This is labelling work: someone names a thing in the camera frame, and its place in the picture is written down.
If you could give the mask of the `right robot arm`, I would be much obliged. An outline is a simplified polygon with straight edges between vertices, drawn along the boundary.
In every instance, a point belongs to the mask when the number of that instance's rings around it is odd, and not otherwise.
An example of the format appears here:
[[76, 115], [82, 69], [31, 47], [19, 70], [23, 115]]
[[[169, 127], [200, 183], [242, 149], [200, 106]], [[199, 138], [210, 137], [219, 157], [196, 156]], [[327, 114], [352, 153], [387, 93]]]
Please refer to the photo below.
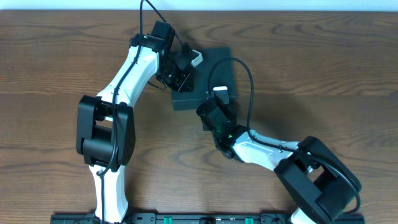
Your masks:
[[216, 98], [203, 102], [196, 113], [225, 157], [276, 174], [298, 206], [291, 223], [333, 223], [358, 211], [345, 208], [352, 200], [361, 203], [360, 181], [318, 138], [288, 142], [262, 136], [237, 124], [234, 109]]

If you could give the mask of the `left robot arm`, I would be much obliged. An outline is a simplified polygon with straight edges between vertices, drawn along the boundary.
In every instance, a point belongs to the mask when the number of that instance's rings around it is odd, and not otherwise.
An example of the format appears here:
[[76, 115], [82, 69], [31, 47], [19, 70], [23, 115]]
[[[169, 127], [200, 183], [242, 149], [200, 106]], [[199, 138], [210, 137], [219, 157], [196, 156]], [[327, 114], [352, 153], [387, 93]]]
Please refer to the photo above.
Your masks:
[[122, 223], [127, 214], [125, 166], [136, 144], [134, 107], [147, 82], [156, 78], [180, 93], [194, 89], [190, 72], [203, 57], [187, 43], [180, 52], [172, 52], [176, 36], [164, 21], [156, 21], [150, 34], [136, 34], [110, 83], [96, 96], [83, 96], [78, 104], [76, 151], [95, 181], [96, 222]]

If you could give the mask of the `black box with lid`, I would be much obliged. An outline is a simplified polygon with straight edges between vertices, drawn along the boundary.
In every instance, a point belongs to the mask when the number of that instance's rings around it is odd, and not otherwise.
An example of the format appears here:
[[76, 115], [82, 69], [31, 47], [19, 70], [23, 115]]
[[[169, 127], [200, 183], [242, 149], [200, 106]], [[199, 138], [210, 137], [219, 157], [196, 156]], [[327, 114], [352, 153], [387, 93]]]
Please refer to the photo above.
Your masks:
[[[208, 86], [208, 76], [212, 67], [221, 59], [231, 57], [229, 47], [219, 47], [210, 49], [201, 49], [203, 61], [192, 68], [193, 91], [177, 92], [172, 90], [172, 107], [174, 111], [196, 110], [204, 101], [206, 101], [206, 91]], [[226, 86], [228, 89], [229, 102], [235, 104], [237, 100], [236, 85], [232, 61], [221, 62], [213, 72], [210, 78], [210, 89], [214, 87]]]

